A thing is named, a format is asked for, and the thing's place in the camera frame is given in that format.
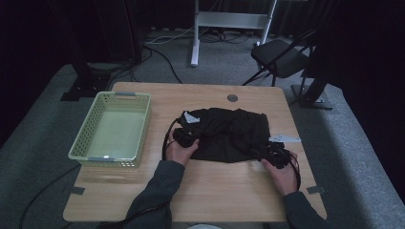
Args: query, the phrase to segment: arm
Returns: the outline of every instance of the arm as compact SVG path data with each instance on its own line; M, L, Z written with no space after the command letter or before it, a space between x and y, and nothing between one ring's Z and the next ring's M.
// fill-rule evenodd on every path
M292 163L294 166L297 166L297 155L295 153L292 154ZM291 164L283 169L277 169L265 159L262 159L261 162L270 172L274 184L283 196L287 221L291 228L331 228L330 225L310 206L304 194L297 191L297 178Z
M131 220L125 228L170 228L172 215L170 201L179 190L185 166L191 155L198 149L199 140L189 148L182 148L170 133L166 159L160 161L154 176L146 188L134 199L127 218L139 211L152 209Z

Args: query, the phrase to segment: white standing desk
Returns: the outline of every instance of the white standing desk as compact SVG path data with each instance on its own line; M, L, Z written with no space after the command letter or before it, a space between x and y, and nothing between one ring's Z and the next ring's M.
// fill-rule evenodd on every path
M195 1L194 42L193 53L191 56L192 67L197 67L197 65L199 64L200 26L263 30L262 39L260 40L260 45L263 45L266 42L274 9L277 4L277 0L272 1L268 10L268 14L251 14L236 12L200 11L199 0Z

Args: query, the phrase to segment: metal stand base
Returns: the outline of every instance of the metal stand base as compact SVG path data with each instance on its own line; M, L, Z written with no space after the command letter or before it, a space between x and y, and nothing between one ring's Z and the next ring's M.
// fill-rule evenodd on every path
M299 99L298 94L300 92L300 87L301 85L291 85L292 91L294 92L295 95L295 99L298 100L298 104L300 105L301 108L324 109L328 111L333 109L325 93L322 93L321 96L319 96L319 98L315 102L307 102L304 101L303 99ZM305 94L308 88L309 86L305 85L302 94Z

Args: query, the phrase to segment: basket handle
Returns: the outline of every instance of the basket handle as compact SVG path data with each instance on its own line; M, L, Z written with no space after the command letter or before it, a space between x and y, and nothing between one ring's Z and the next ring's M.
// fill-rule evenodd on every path
M112 157L105 158L105 157L95 157L95 156L91 156L91 157L87 158L87 160L111 162L111 161L114 161L115 159L112 158Z
M116 92L117 96L135 96L136 93L131 93L131 92Z

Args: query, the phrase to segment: person's left hand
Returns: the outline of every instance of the person's left hand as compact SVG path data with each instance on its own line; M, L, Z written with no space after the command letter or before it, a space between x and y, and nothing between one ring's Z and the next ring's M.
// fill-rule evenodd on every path
M166 149L166 159L176 161L183 166L186 166L190 157L199 148L199 139L196 139L188 148L183 148L175 139L173 138L173 132L169 134L169 143Z

